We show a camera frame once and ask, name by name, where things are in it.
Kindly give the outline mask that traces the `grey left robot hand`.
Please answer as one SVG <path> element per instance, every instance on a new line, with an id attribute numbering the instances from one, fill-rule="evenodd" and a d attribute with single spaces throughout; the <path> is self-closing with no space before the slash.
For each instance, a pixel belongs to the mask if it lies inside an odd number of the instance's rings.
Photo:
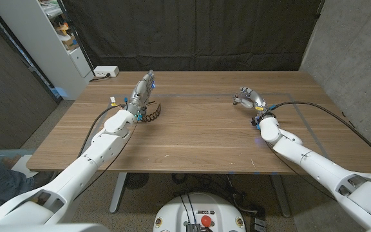
<path id="1" fill-rule="evenodd" d="M 126 110 L 133 115 L 145 114 L 146 103 L 148 102 L 151 91 L 155 87 L 155 78 L 153 70 L 150 70 L 143 76 L 143 78 L 137 83 L 132 91 L 131 98 L 126 106 Z"/>

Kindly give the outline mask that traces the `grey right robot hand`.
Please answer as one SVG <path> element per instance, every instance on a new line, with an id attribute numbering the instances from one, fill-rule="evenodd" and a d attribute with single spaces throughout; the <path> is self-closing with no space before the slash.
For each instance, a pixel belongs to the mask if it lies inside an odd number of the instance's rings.
<path id="1" fill-rule="evenodd" d="M 255 109 L 258 112 L 267 111 L 267 103 L 264 98 L 256 91 L 248 87 L 240 87 L 240 91 L 233 97 L 233 104 L 241 104 L 248 109 Z"/>

